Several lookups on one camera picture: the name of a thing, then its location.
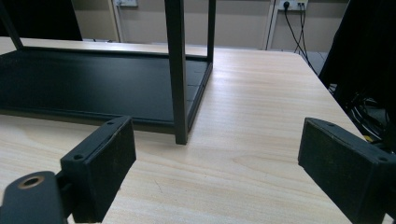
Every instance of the wooden table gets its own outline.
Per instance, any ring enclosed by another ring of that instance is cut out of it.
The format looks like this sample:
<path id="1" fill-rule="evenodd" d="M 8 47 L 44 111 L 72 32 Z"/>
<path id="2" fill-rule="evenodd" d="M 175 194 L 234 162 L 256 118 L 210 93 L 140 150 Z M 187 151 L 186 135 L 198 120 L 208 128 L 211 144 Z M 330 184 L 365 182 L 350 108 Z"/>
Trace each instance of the wooden table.
<path id="1" fill-rule="evenodd" d="M 165 46 L 25 41 L 166 51 Z M 0 38 L 0 53 L 11 46 Z M 189 143 L 177 146 L 171 134 L 135 132 L 137 161 L 104 223 L 348 223 L 297 164 L 305 117 L 360 135 L 300 56 L 216 49 Z M 57 173 L 59 159 L 96 128 L 0 115 L 0 198 L 23 175 Z"/>

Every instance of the white wall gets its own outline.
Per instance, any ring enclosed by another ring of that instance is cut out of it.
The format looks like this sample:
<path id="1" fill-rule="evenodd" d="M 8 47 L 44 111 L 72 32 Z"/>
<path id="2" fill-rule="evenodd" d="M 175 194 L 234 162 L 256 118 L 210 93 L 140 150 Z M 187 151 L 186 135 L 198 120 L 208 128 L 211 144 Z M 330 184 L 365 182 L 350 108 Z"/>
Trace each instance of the white wall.
<path id="1" fill-rule="evenodd" d="M 83 37 L 116 39 L 111 23 L 111 0 L 73 0 Z M 217 5 L 216 46 L 262 49 L 268 33 L 270 6 L 275 0 L 225 1 Z M 125 42 L 165 43 L 166 26 L 163 0 L 139 0 L 139 7 L 122 7 L 120 25 Z M 311 0 L 305 21 L 308 50 L 328 51 L 347 0 Z M 207 0 L 185 0 L 186 43 L 204 45 L 207 29 Z M 290 13 L 290 23 L 300 33 L 300 16 Z M 283 11 L 276 16 L 272 49 L 294 49 L 294 40 Z"/>

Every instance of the black metal leg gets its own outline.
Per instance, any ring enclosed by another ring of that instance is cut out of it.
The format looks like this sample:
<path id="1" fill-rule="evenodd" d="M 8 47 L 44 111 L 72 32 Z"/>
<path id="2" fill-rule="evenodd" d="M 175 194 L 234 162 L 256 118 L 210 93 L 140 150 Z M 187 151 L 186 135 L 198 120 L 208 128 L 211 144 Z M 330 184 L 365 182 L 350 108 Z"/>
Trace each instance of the black metal leg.
<path id="1" fill-rule="evenodd" d="M 216 0 L 209 0 L 209 14 L 207 21 L 207 61 L 213 63 L 213 51 L 215 47 Z"/>
<path id="2" fill-rule="evenodd" d="M 183 0 L 165 0 L 176 143 L 186 145 L 186 52 Z"/>
<path id="3" fill-rule="evenodd" d="M 21 42 L 20 36 L 18 35 L 17 30 L 15 29 L 15 26 L 12 23 L 11 18 L 8 15 L 8 12 L 6 11 L 6 7 L 4 6 L 3 0 L 0 0 L 0 20 L 3 21 L 3 24 L 6 27 L 6 30 L 9 34 L 9 37 L 11 37 L 12 42 L 14 42 L 15 48 L 16 49 L 23 48 L 23 44 Z"/>

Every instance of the black metal frame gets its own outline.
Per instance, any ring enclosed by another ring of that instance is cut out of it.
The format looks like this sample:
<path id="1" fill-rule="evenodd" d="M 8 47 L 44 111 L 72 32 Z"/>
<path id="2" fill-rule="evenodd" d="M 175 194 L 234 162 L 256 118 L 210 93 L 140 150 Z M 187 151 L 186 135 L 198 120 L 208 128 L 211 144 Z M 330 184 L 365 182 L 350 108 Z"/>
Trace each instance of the black metal frame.
<path id="1" fill-rule="evenodd" d="M 205 57 L 200 56 L 188 56 L 186 57 L 185 53 L 185 36 L 184 36 L 184 7 L 183 7 L 183 0 L 164 0 L 165 2 L 165 14 L 166 14 L 166 26 L 167 26 L 167 35 L 168 35 L 168 48 L 169 48 L 169 55 L 159 55 L 159 54 L 148 54 L 148 53 L 133 53 L 128 52 L 128 55 L 142 55 L 143 57 L 168 57 L 169 58 L 169 68 L 170 68 L 170 79 L 171 79 L 171 89 L 172 89 L 172 107 L 173 107 L 173 125 L 163 125 L 163 123 L 156 123 L 156 122 L 139 122 L 143 126 L 156 126 L 159 125 L 161 128 L 165 126 L 165 130 L 173 131 L 176 136 L 176 143 L 185 145 L 188 141 L 188 130 L 191 128 L 193 124 L 193 120 L 195 119 L 195 115 L 203 96 L 203 92 L 205 90 L 205 84 L 210 76 L 213 67 L 213 52 L 214 52 L 214 37 L 215 37 L 215 18 L 216 18 L 216 0 L 208 0 L 209 9 L 208 9 L 208 37 L 207 37 L 207 55 Z M 53 52 L 90 52 L 98 54 L 107 55 L 109 58 L 112 55 L 117 54 L 120 55 L 119 52 L 112 52 L 112 51 L 96 51 L 96 50 L 61 50 L 61 49 L 46 49 L 46 48 L 31 48 L 25 47 L 21 39 L 16 32 L 15 28 L 12 25 L 12 21 L 7 15 L 3 7 L 3 2 L 0 0 L 0 19 L 3 20 L 6 29 L 14 42 L 14 45 L 18 50 L 26 50 L 26 49 L 45 49 Z M 196 101 L 194 100 L 190 113 L 187 111 L 187 98 L 186 98 L 186 60 L 190 61 L 198 61 L 198 62 L 206 62 L 207 68 L 205 70 L 205 75 L 202 81 L 202 86 L 198 88 L 196 93 Z M 71 115 L 68 111 L 59 111 L 56 109 L 56 115 Z M 92 117 L 98 117 L 97 115 L 90 115 L 88 116 L 90 119 Z M 111 115 L 106 117 L 106 119 L 113 118 Z"/>

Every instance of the electrical outlet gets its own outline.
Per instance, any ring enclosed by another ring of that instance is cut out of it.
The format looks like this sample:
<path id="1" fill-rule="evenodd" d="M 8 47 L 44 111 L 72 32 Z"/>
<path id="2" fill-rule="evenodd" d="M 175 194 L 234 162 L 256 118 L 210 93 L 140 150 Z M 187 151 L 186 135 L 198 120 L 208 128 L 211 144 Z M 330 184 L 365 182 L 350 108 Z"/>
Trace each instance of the electrical outlet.
<path id="1" fill-rule="evenodd" d="M 119 7 L 137 7 L 137 0 L 116 0 Z"/>
<path id="2" fill-rule="evenodd" d="M 293 11 L 293 10 L 306 10 L 306 7 L 308 6 L 308 0 L 281 0 L 279 2 L 279 10 L 285 10 L 285 8 L 283 7 L 283 4 L 285 2 L 289 2 L 289 8 L 288 11 Z"/>

